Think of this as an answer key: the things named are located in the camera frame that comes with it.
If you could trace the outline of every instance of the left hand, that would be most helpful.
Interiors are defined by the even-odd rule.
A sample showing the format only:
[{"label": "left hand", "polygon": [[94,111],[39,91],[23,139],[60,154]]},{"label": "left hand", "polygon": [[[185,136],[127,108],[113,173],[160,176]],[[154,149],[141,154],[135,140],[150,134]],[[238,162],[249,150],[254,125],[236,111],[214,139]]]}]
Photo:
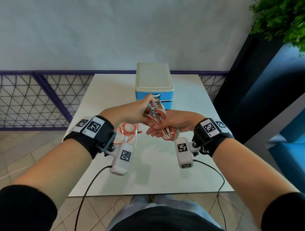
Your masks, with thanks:
[{"label": "left hand", "polygon": [[148,94],[142,100],[113,108],[107,108],[100,113],[100,116],[109,120],[115,128],[121,123],[142,123],[152,127],[153,123],[143,116],[143,113],[150,114],[151,116],[153,115],[151,108],[148,106],[152,101],[155,102],[154,96]]}]

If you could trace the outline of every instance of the black cable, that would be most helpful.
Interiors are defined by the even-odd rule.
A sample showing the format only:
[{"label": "black cable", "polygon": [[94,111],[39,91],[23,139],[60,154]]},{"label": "black cable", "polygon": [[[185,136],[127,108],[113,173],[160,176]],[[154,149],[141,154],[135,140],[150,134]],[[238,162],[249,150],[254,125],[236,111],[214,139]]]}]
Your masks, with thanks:
[{"label": "black cable", "polygon": [[90,186],[92,185],[92,183],[94,182],[94,180],[97,178],[97,176],[106,168],[111,168],[112,166],[106,166],[104,167],[101,171],[98,172],[98,174],[96,174],[96,176],[93,178],[93,180],[91,181],[91,183],[89,184],[86,192],[85,192],[85,195],[83,196],[83,199],[81,200],[81,205],[79,206],[79,209],[78,209],[78,212],[77,212],[77,215],[76,215],[76,220],[75,220],[75,227],[74,227],[74,231],[76,231],[76,226],[77,226],[77,221],[78,221],[78,216],[79,216],[79,212],[81,211],[81,206],[83,205],[83,202],[84,202],[84,199],[85,199],[85,196],[87,195],[87,192],[89,191],[89,188]]},{"label": "black cable", "polygon": [[[218,192],[217,192],[217,201],[218,201],[218,205],[219,205],[220,211],[221,211],[221,213],[222,213],[222,216],[224,217],[224,213],[222,212],[222,209],[221,209],[220,203],[219,203],[219,198],[218,198],[218,197],[219,197],[220,189],[223,187],[223,185],[224,185],[224,183],[225,183],[224,177],[221,175],[221,173],[220,173],[219,171],[217,171],[217,170],[216,170],[215,168],[213,168],[212,166],[210,166],[210,165],[208,165],[208,164],[206,164],[206,163],[203,163],[203,162],[201,162],[201,161],[199,161],[199,160],[193,160],[193,161],[202,163],[202,164],[204,164],[204,165],[210,167],[211,169],[214,169],[214,170],[222,177],[222,179],[224,180],[224,182],[222,183],[222,185],[220,186],[220,188],[218,189]],[[226,225],[226,219],[225,219],[225,217],[224,217],[224,227],[225,227],[225,229],[226,229],[226,231],[227,231],[227,225]]]}]

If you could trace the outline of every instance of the green plant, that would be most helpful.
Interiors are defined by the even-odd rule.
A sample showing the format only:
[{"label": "green plant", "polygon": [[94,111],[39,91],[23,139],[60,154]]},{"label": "green plant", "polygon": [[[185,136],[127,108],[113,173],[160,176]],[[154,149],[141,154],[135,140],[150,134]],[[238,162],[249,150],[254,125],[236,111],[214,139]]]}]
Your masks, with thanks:
[{"label": "green plant", "polygon": [[305,0],[255,1],[249,8],[255,19],[251,34],[261,33],[269,40],[283,35],[283,42],[305,52]]}]

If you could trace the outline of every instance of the right hand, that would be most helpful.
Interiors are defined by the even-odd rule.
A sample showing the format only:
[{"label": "right hand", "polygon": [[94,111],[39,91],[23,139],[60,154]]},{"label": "right hand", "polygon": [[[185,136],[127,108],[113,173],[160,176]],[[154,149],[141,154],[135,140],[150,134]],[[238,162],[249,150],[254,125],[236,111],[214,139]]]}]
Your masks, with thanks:
[{"label": "right hand", "polygon": [[150,127],[146,134],[156,137],[161,137],[159,129],[163,129],[168,126],[177,127],[180,132],[193,131],[195,126],[205,117],[195,112],[166,110],[167,118],[153,127]]}]

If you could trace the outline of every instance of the white wall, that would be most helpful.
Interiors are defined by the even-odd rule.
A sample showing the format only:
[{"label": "white wall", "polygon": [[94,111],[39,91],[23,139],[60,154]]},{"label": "white wall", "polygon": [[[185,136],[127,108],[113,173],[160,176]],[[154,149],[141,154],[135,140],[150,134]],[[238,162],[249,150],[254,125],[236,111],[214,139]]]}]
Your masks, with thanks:
[{"label": "white wall", "polygon": [[252,0],[3,0],[0,70],[230,70]]},{"label": "white wall", "polygon": [[279,134],[298,114],[305,108],[305,93],[282,111],[263,129],[256,133],[245,146],[255,152],[264,161],[278,170],[278,166],[268,151],[266,143],[275,135]]}]

